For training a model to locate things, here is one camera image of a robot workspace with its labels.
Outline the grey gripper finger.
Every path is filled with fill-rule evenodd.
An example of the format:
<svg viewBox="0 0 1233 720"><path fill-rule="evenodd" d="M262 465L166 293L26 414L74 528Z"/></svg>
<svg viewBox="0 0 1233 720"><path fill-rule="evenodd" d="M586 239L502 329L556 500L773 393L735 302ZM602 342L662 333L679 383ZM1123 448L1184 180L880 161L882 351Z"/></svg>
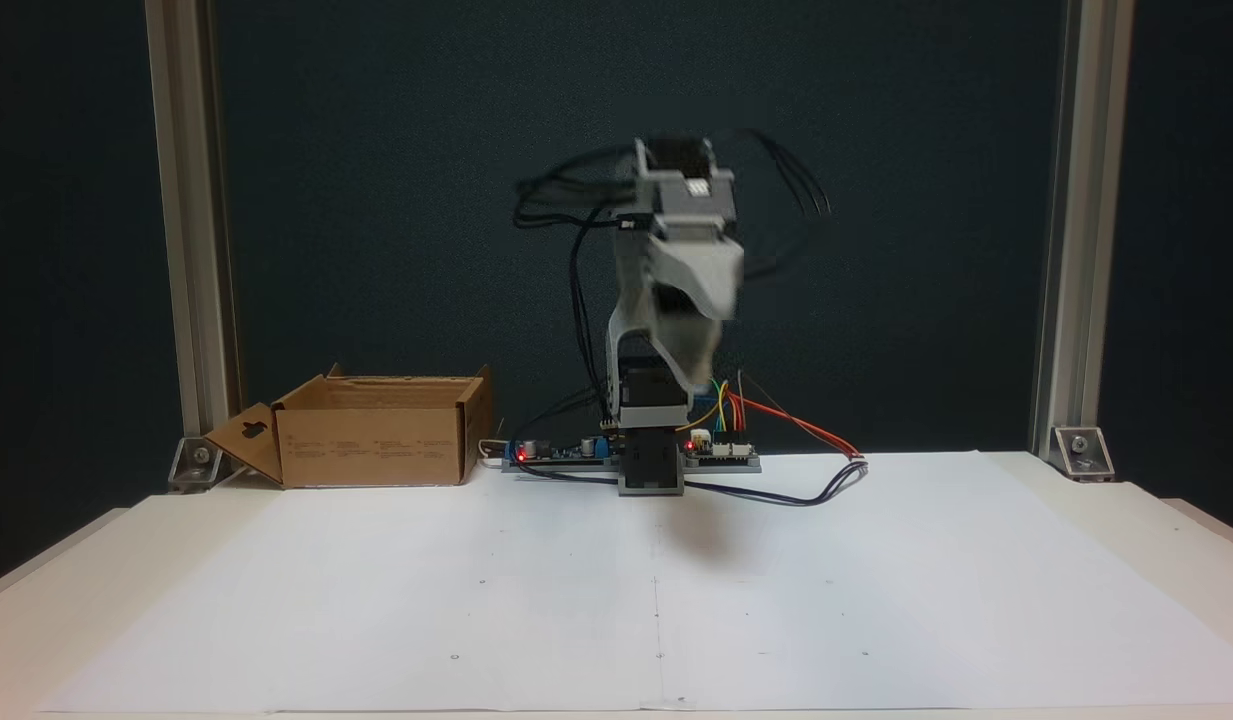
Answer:
<svg viewBox="0 0 1233 720"><path fill-rule="evenodd" d="M681 290L652 291L652 342L686 391L708 383L721 322L707 316Z"/></svg>
<svg viewBox="0 0 1233 720"><path fill-rule="evenodd" d="M743 284L743 247L734 240L653 240L652 279L683 292L699 314L729 322Z"/></svg>

